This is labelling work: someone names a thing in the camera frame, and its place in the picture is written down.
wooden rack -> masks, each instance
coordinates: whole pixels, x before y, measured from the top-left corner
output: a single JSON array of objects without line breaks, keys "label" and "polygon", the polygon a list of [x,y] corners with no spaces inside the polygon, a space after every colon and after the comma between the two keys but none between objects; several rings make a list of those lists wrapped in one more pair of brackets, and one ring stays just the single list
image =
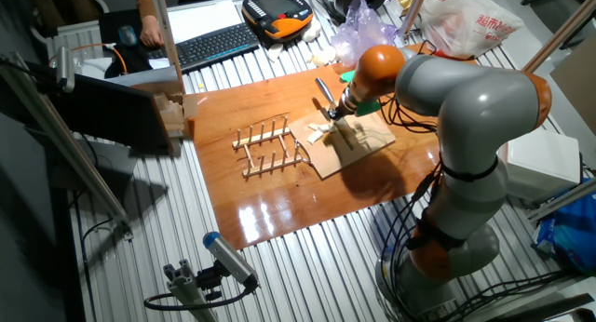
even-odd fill
[{"label": "wooden rack", "polygon": [[[261,124],[261,133],[259,135],[253,136],[252,130],[253,126],[250,126],[249,137],[242,139],[240,138],[239,129],[237,131],[237,141],[232,142],[232,147],[234,147],[235,150],[243,148],[244,152],[246,153],[246,157],[248,160],[248,168],[242,171],[242,176],[244,178],[265,173],[276,168],[283,168],[289,165],[294,165],[303,161],[302,156],[298,154],[298,142],[294,139],[294,156],[290,157],[290,154],[288,153],[288,148],[286,147],[286,143],[283,140],[283,137],[285,135],[291,135],[290,129],[288,128],[288,117],[284,117],[283,128],[281,129],[276,129],[276,120],[274,119],[271,122],[271,131],[264,131],[264,123]],[[251,151],[249,147],[253,144],[258,144],[260,142],[269,141],[273,139],[278,139],[279,143],[281,144],[281,147],[283,148],[283,155],[281,159],[276,161],[276,152],[274,151],[271,155],[271,161],[269,163],[265,163],[264,155],[262,155],[259,167],[256,167],[254,165],[254,161],[252,160]]]}]

desk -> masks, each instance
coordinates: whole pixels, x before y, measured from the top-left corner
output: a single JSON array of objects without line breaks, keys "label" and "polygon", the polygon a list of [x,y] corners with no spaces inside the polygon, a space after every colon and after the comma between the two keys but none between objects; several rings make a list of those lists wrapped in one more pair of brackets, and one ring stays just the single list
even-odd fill
[{"label": "desk", "polygon": [[[272,119],[288,116],[291,123],[316,111],[313,101],[325,105],[315,83],[317,77],[335,98],[341,96],[346,84],[340,82],[332,66],[198,95],[197,115],[191,123],[196,155],[220,232],[235,248],[411,193],[438,163],[434,134],[414,134],[390,126],[395,142],[324,181],[304,163],[242,178],[246,155],[231,145],[237,130],[247,133],[248,127],[255,125],[256,134],[261,122],[270,127]],[[292,138],[286,139],[291,148]],[[269,159],[271,152],[267,146],[251,146],[254,158],[264,154]]]},{"label": "desk", "polygon": [[[383,6],[377,13],[383,22],[400,26],[400,17],[391,7]],[[315,16],[323,26],[320,38],[312,43],[290,44],[279,62],[270,63],[260,48],[186,74],[185,87],[191,93],[214,92],[313,69],[312,64],[305,63],[306,52],[327,46],[335,33],[335,28],[322,20],[320,12]],[[55,53],[54,47],[60,45],[77,47],[100,42],[97,23],[87,23],[85,28],[81,25],[62,28],[60,32],[61,36],[48,42],[51,55]],[[417,35],[413,40],[422,41]],[[92,50],[86,58],[93,58]],[[507,52],[496,47],[477,62],[514,68],[509,60]],[[552,119],[543,127],[553,132],[560,129]],[[91,301],[95,303],[98,320],[117,316],[122,321],[192,321],[188,313],[162,314],[146,310],[142,305],[144,298],[167,292],[163,265],[176,264],[181,258],[190,261],[195,271],[212,265],[212,256],[200,241],[206,232],[223,229],[218,226],[211,207],[213,198],[207,192],[203,174],[206,168],[199,165],[191,141],[181,144],[183,155],[180,158],[147,156],[139,159],[124,200],[135,237],[132,241],[119,239],[107,230],[88,236],[90,290],[85,275],[79,274],[88,321],[93,320]],[[92,204],[92,198],[83,196],[80,200],[80,223],[71,210],[75,233],[79,228],[84,233],[107,218],[98,205]],[[373,267],[388,226],[408,200],[406,196],[382,206],[364,208],[242,249],[240,253],[262,279],[262,287],[242,302],[216,308],[218,317],[222,322],[253,320],[252,316],[262,316],[265,321],[325,318],[387,321],[381,304],[373,295]],[[414,213],[419,214],[425,205],[423,198],[414,206]],[[408,223],[413,224],[413,217]],[[458,303],[501,280],[522,279],[559,269],[553,261],[538,258],[530,248],[533,227],[515,199],[510,199],[490,224],[502,243],[501,254],[491,266],[455,283]],[[79,270],[83,267],[80,238],[75,234]],[[225,297],[238,295],[240,290],[234,280],[224,280]],[[515,300],[513,304],[517,307],[520,301]],[[509,308],[513,309],[509,305],[500,309]]]}]

wooden board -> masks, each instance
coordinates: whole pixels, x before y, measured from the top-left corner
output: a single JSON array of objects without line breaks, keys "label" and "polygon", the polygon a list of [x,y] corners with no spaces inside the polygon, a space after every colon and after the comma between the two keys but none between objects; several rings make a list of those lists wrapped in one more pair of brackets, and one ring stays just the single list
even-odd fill
[{"label": "wooden board", "polygon": [[363,117],[346,116],[346,127],[342,127],[342,133],[327,133],[310,144],[307,140],[313,129],[308,125],[328,123],[326,114],[327,110],[323,109],[290,123],[291,134],[304,146],[312,166],[322,179],[395,141],[385,121],[377,114],[368,114]]},{"label": "wooden board", "polygon": [[[265,122],[270,126],[272,119],[279,121],[281,116],[288,116],[291,123],[322,108],[327,101],[315,83],[317,77],[339,98],[346,86],[339,80],[339,67],[334,64],[195,94],[197,113],[189,119],[189,127],[196,155],[219,230],[234,248],[245,248],[411,193],[437,164],[435,135],[412,134],[403,127],[390,126],[396,141],[324,181],[304,163],[242,178],[248,159],[242,148],[232,149],[237,130],[242,130],[240,138],[247,138],[251,125]],[[293,148],[292,140],[286,136],[289,149]],[[270,158],[272,151],[283,151],[273,146],[278,146],[278,141],[252,145],[251,156],[265,154]]]}]

orange cable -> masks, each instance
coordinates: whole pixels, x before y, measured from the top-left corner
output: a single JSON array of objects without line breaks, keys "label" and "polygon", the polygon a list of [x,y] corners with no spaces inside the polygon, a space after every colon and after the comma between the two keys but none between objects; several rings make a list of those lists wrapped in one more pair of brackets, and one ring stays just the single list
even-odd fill
[{"label": "orange cable", "polygon": [[[77,51],[77,50],[79,50],[79,49],[82,49],[82,48],[87,48],[87,47],[99,47],[99,46],[101,46],[101,47],[107,47],[108,45],[107,45],[107,44],[105,44],[105,43],[95,43],[95,44],[89,44],[89,45],[85,45],[85,46],[82,46],[82,47],[75,47],[75,48],[73,48],[73,51]],[[117,57],[120,59],[120,63],[122,63],[122,69],[124,70],[124,74],[128,74],[129,72],[128,72],[128,70],[127,70],[127,64],[124,62],[124,59],[122,58],[122,55],[120,55],[120,53],[119,53],[118,51],[116,51],[116,49],[115,49],[115,48],[111,48],[111,49],[112,49],[112,51],[114,52],[114,54],[116,54],[116,56],[117,56]],[[54,56],[54,57],[52,57],[52,58],[51,58],[51,59],[50,59],[50,60],[47,62],[47,64],[48,64],[48,65],[49,65],[49,64],[51,64],[51,63],[52,63],[52,61],[56,59],[56,57],[57,57],[57,56]]]}]

plastic bag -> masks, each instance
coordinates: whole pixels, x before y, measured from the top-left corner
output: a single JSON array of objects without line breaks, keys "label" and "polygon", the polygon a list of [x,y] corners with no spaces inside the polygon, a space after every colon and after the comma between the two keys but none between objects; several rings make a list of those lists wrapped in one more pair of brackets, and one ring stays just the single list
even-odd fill
[{"label": "plastic bag", "polygon": [[586,275],[596,275],[596,193],[586,195],[543,220],[534,247],[562,257]]},{"label": "plastic bag", "polygon": [[420,16],[425,37],[461,59],[479,57],[523,27],[520,18],[491,0],[425,0]]},{"label": "plastic bag", "polygon": [[394,45],[398,28],[382,23],[365,0],[353,0],[345,23],[332,37],[332,46],[339,60],[347,67],[356,65],[364,51],[377,45]]}]

